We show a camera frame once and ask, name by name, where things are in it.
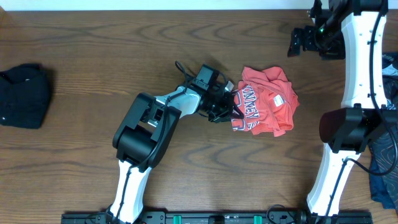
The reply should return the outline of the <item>red orange t-shirt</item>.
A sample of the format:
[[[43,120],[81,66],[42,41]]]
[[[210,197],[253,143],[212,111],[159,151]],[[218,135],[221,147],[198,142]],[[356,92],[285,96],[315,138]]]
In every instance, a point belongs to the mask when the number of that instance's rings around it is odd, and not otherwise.
[[[294,127],[293,116],[299,106],[298,96],[280,67],[257,71],[244,67],[234,103],[244,118],[233,118],[233,131],[250,131],[253,135],[284,135]]]

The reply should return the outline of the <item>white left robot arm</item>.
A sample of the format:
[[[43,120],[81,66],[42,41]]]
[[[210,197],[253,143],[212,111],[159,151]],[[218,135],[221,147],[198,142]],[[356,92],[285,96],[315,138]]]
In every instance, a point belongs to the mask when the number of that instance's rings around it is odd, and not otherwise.
[[[113,138],[120,177],[110,223],[134,223],[144,208],[143,196],[151,170],[163,158],[180,118],[204,111],[211,122],[229,120],[233,109],[231,82],[210,92],[178,86],[164,96],[137,95]]]

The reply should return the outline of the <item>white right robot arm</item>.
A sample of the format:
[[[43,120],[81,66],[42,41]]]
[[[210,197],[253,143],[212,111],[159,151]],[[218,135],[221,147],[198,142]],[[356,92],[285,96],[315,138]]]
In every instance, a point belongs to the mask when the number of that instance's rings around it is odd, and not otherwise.
[[[345,90],[341,106],[321,117],[323,157],[308,210],[300,223],[365,223],[368,212],[341,212],[340,198],[361,153],[384,133],[391,133],[397,112],[387,108],[382,83],[382,39],[388,3],[383,0],[316,0],[312,26],[292,31],[289,57],[318,52],[324,60],[345,61]]]

